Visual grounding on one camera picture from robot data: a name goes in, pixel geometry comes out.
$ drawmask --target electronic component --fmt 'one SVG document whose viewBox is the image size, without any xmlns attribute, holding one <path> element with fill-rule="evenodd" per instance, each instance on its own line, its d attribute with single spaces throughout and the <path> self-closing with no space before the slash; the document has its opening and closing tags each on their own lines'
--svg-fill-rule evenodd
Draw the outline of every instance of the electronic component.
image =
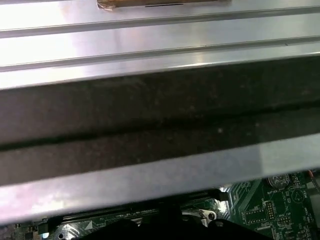
<svg viewBox="0 0 320 240">
<path fill-rule="evenodd" d="M 27 232 L 24 234 L 24 239 L 25 240 L 32 240 L 34 238 L 34 233 L 33 232 Z"/>
<path fill-rule="evenodd" d="M 212 189 L 174 196 L 170 202 L 179 206 L 185 222 L 196 221 L 209 228 L 212 222 L 225 219 L 276 240 L 311 239 L 315 218 L 302 172 L 272 177 L 268 185 L 257 179 L 221 189 L 227 193 Z M 229 208 L 223 201 L 227 199 Z M 53 217 L 36 226 L 19 224 L 16 228 L 15 224 L 16 240 L 39 240 L 34 236 L 48 240 L 78 239 L 121 220 L 132 220 L 139 226 L 157 215 L 167 200 Z M 31 230 L 36 233 L 33 239 Z"/>
<path fill-rule="evenodd" d="M 266 212 L 267 212 L 269 221 L 275 220 L 276 219 L 275 218 L 275 210 L 274 210 L 274 206 L 272 204 L 272 201 L 266 201 L 265 208 L 266 208 Z"/>
<path fill-rule="evenodd" d="M 279 176 L 271 176 L 267 178 L 269 185 L 275 189 L 285 189 L 290 183 L 290 177 L 288 174 L 283 174 Z"/>
<path fill-rule="evenodd" d="M 269 238 L 272 238 L 272 239 L 274 238 L 272 228 L 270 226 L 260 227 L 260 228 L 257 228 L 255 231 Z"/>
<path fill-rule="evenodd" d="M 268 185 L 262 179 L 233 184 L 228 192 L 233 222 L 276 240 L 311 239 L 316 222 L 303 172 L 270 177 Z M 265 211 L 266 221 L 258 210 Z"/>
</svg>

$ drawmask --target motherboard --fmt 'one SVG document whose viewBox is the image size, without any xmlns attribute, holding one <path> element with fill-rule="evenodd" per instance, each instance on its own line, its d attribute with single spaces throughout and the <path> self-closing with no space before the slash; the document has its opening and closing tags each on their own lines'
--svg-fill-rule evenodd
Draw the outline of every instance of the motherboard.
<svg viewBox="0 0 320 240">
<path fill-rule="evenodd" d="M 315 217 L 304 173 L 234 184 L 229 212 L 234 223 L 275 240 L 311 240 Z"/>
<path fill-rule="evenodd" d="M 275 240 L 318 239 L 312 233 L 317 226 L 303 172 L 236 183 L 221 190 L 227 192 L 226 200 L 200 195 L 180 205 L 182 214 L 209 211 L 214 219 L 227 219 Z M 139 222 L 157 213 L 157 208 L 118 207 L 63 216 L 53 230 L 47 229 L 46 223 L 36 222 L 14 224 L 7 229 L 12 229 L 12 240 L 71 240 L 121 219 Z M 206 218 L 203 220 L 204 225 L 208 224 Z"/>
</svg>

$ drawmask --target red wire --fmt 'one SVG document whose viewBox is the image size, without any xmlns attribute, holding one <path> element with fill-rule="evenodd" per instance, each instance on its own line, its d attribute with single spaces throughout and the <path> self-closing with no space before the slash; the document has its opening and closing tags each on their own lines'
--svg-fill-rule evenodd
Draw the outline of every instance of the red wire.
<svg viewBox="0 0 320 240">
<path fill-rule="evenodd" d="M 311 170 L 308 170 L 308 172 L 309 172 L 309 175 L 310 175 L 311 178 L 314 178 L 314 177 L 315 177 L 314 174 L 313 174 L 313 172 L 312 172 Z"/>
</svg>

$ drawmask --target green circuit board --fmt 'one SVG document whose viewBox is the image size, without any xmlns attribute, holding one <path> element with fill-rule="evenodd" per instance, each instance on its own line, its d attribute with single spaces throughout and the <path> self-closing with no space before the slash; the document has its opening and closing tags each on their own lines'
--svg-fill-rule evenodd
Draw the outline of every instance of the green circuit board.
<svg viewBox="0 0 320 240">
<path fill-rule="evenodd" d="M 290 174 L 285 189 L 265 179 L 234 184 L 229 189 L 231 220 L 275 240 L 311 240 L 315 218 L 304 174 Z"/>
<path fill-rule="evenodd" d="M 266 179 L 241 182 L 223 189 L 228 192 L 229 201 L 197 199 L 181 205 L 180 208 L 183 211 L 191 209 L 214 211 L 217 218 L 228 219 L 275 240 L 312 239 L 310 229 L 316 224 L 307 193 L 306 179 L 302 172 L 290 174 L 289 184 L 284 189 L 271 187 Z M 98 216 L 80 213 L 81 218 L 78 220 L 69 220 L 65 217 L 65 221 L 49 232 L 46 239 L 81 238 L 118 220 L 134 220 L 157 212 L 157 209 L 119 210 L 117 213 L 101 210 Z M 12 238 L 14 240 L 42 239 L 38 235 L 35 223 L 14 224 L 11 227 L 14 228 Z"/>
<path fill-rule="evenodd" d="M 192 212 L 196 209 L 211 210 L 217 213 L 218 216 L 222 216 L 221 205 L 227 205 L 226 202 L 219 202 L 215 199 L 197 199 L 187 202 L 180 206 L 182 212 Z M 63 224 L 57 226 L 54 231 L 49 232 L 46 240 L 71 240 L 72 238 L 81 238 L 100 228 L 105 227 L 108 224 L 119 221 L 121 219 L 138 219 L 150 215 L 154 215 L 158 212 L 157 209 L 146 209 L 141 211 L 122 211 L 119 213 L 109 213 L 108 210 L 95 211 L 95 214 L 99 216 L 90 216 L 90 213 L 80 213 L 79 215 L 72 215 L 72 217 L 81 217 L 81 220 L 66 220 Z M 33 227 L 32 223 L 15 224 L 14 225 L 14 240 L 41 240 L 41 236 L 38 235 L 38 229 Z"/>
</svg>

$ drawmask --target metal rail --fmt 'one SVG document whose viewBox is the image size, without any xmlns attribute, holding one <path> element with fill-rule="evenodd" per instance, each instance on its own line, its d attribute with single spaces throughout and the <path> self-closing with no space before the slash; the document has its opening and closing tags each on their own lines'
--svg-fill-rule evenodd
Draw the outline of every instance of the metal rail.
<svg viewBox="0 0 320 240">
<path fill-rule="evenodd" d="M 0 89 L 310 56 L 320 46 L 316 0 L 113 12 L 95 0 L 25 2 L 0 4 Z"/>
<path fill-rule="evenodd" d="M 111 207 L 319 166 L 320 135 L 0 188 L 0 224 Z"/>
</svg>

